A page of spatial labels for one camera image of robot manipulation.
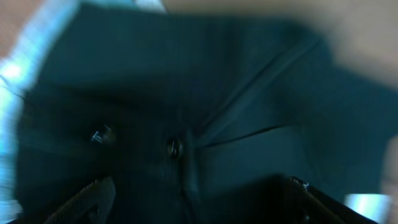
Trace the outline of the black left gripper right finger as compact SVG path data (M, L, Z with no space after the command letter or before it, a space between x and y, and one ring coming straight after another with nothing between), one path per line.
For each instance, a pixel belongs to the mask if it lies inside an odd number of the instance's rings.
M284 210L292 223L376 224L296 177L284 181Z

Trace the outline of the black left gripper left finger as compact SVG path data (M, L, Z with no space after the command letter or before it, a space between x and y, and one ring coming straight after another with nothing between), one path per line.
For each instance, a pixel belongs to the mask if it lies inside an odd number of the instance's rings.
M44 224L105 224L115 196L116 189L111 177L96 180L66 201Z

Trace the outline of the black t-shirt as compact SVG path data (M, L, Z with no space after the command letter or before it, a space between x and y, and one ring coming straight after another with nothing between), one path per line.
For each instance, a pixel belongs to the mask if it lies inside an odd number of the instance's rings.
M96 180L106 223L292 223L284 181L397 212L395 25L314 3L286 16L81 4L23 97L18 223Z

